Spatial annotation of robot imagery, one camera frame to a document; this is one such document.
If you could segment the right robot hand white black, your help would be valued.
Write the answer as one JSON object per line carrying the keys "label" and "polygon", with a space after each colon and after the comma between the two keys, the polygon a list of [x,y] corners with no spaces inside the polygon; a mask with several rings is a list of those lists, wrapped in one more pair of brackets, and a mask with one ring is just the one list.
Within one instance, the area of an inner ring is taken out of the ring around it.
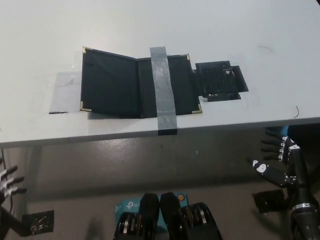
{"label": "right robot hand white black", "polygon": [[266,135],[272,139],[261,142],[268,147],[262,152],[272,153],[263,161],[248,158],[247,162],[262,178],[279,188],[286,188],[291,210],[319,206],[311,192],[311,181],[300,146],[289,136],[267,128]]}

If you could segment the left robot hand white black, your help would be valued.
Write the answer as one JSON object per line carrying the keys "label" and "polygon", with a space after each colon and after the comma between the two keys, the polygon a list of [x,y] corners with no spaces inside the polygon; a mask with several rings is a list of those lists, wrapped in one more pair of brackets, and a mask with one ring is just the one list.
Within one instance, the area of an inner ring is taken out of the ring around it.
{"label": "left robot hand white black", "polygon": [[0,203],[2,204],[7,198],[16,194],[24,194],[27,189],[25,187],[19,187],[17,184],[25,180],[24,176],[10,177],[18,169],[17,165],[11,168],[4,169],[0,173]]}

